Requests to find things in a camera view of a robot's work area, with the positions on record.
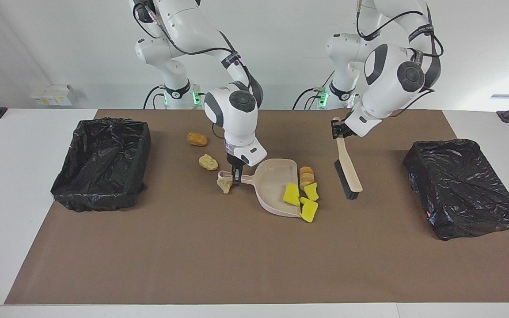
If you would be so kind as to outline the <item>beige plastic dustpan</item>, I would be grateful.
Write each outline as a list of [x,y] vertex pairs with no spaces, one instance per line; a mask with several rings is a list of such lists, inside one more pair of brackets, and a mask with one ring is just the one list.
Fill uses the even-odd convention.
[[266,159],[252,175],[242,175],[242,183],[255,189],[257,199],[273,215],[300,218],[301,207],[283,200],[289,184],[299,186],[297,163],[292,159]]

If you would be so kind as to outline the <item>beige hand brush black bristles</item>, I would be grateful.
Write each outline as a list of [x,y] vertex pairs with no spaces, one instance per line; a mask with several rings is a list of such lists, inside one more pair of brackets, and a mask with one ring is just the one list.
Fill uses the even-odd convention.
[[[339,117],[334,117],[331,121],[341,121],[341,119]],[[362,192],[362,184],[356,173],[351,157],[348,154],[345,139],[340,136],[335,139],[335,142],[337,143],[338,159],[335,161],[334,167],[339,181],[341,182],[345,197],[353,201],[357,199]]]

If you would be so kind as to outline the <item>striped orange bread toy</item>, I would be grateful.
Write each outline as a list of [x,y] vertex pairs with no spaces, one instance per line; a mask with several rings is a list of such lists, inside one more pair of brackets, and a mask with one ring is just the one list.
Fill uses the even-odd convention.
[[303,166],[299,169],[299,187],[301,190],[315,182],[315,173],[311,167]]

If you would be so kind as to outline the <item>bin with black plastic liner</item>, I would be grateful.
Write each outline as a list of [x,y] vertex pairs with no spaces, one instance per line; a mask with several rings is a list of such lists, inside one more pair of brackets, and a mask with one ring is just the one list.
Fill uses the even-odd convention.
[[417,141],[403,165],[438,239],[509,230],[509,191],[477,142]]
[[51,195],[76,212],[135,207],[147,189],[150,148],[145,121],[121,117],[79,121]]

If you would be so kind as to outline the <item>brown table mat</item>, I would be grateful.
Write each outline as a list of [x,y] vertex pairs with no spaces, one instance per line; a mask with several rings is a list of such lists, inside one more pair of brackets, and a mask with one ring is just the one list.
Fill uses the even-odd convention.
[[403,160],[412,144],[455,137],[440,111],[413,110],[347,139],[364,191],[346,199],[330,121],[342,111],[265,110],[271,158],[315,172],[313,222],[272,215],[250,185],[224,194],[202,169],[229,169],[202,111],[100,110],[145,121],[147,189],[131,209],[77,213],[54,203],[6,304],[509,302],[509,231],[439,240]]

